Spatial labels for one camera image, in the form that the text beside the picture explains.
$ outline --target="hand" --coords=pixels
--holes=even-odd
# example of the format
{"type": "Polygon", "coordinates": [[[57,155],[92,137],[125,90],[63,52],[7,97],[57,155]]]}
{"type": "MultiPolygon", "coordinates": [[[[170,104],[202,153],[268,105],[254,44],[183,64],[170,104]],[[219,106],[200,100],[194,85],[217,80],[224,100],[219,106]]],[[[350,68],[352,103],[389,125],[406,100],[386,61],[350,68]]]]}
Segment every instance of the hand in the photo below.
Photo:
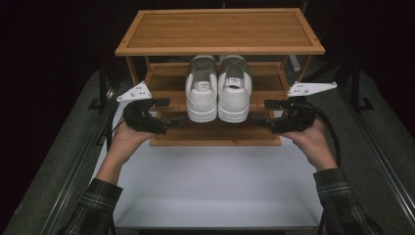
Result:
{"type": "Polygon", "coordinates": [[[324,125],[319,119],[302,132],[286,132],[280,135],[293,140],[317,171],[338,167],[324,135],[324,125]]]}
{"type": "Polygon", "coordinates": [[[116,184],[122,165],[129,160],[142,143],[155,136],[154,133],[141,132],[129,127],[121,118],[115,129],[110,150],[107,152],[96,178],[116,184]]]}

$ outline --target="white table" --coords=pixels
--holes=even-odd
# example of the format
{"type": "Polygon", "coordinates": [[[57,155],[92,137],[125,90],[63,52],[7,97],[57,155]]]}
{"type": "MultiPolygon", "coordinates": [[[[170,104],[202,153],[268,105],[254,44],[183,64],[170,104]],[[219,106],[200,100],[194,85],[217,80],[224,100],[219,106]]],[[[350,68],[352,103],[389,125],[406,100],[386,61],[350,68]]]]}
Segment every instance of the white table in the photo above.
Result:
{"type": "MultiPolygon", "coordinates": [[[[125,105],[120,104],[115,123],[125,105]]],[[[312,176],[315,169],[291,140],[282,142],[277,147],[160,147],[146,142],[123,167],[115,225],[318,226],[322,208],[312,176]]],[[[104,145],[94,176],[106,149],[104,145]]]]}

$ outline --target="white sneaker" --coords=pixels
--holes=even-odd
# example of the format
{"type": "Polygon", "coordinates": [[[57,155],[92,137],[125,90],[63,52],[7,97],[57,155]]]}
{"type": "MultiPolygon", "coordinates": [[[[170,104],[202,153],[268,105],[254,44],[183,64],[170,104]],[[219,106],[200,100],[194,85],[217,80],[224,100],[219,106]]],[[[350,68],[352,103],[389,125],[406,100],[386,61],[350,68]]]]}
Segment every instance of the white sneaker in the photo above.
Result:
{"type": "Polygon", "coordinates": [[[219,118],[227,122],[246,120],[253,82],[251,70],[243,57],[229,55],[223,59],[217,87],[219,118]]]}
{"type": "Polygon", "coordinates": [[[186,75],[186,103],[189,119],[208,122],[217,117],[217,67],[213,56],[196,56],[186,75]]]}

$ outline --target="bamboo shelf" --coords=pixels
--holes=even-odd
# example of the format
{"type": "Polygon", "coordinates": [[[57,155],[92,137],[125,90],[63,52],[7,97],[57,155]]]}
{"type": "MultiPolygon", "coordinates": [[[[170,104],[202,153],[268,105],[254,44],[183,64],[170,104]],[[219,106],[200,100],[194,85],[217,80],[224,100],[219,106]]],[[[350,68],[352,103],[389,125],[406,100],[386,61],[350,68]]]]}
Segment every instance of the bamboo shelf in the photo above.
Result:
{"type": "Polygon", "coordinates": [[[256,126],[252,116],[274,118],[264,108],[267,99],[287,99],[290,90],[284,67],[288,55],[306,55],[297,81],[311,55],[323,55],[320,44],[300,9],[206,9],[139,11],[115,50],[126,58],[134,84],[139,83],[133,57],[147,62],[145,82],[153,97],[170,98],[170,106],[153,109],[160,118],[187,117],[184,92],[189,63],[151,63],[152,56],[285,55],[281,62],[249,63],[253,74],[250,114],[242,123],[217,118],[206,123],[185,119],[151,145],[246,146],[281,145],[278,135],[256,126]]]}

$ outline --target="sleeve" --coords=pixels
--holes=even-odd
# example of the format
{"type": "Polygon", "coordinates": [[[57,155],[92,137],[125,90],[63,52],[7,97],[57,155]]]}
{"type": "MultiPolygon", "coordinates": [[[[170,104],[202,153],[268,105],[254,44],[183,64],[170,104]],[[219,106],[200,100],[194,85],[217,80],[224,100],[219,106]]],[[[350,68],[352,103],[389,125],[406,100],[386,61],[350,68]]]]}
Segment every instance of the sleeve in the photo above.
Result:
{"type": "Polygon", "coordinates": [[[70,217],[58,234],[108,234],[115,205],[122,188],[94,178],[70,217]]]}
{"type": "Polygon", "coordinates": [[[327,234],[374,235],[383,234],[357,202],[354,192],[339,168],[314,173],[320,203],[324,209],[327,234]]]}

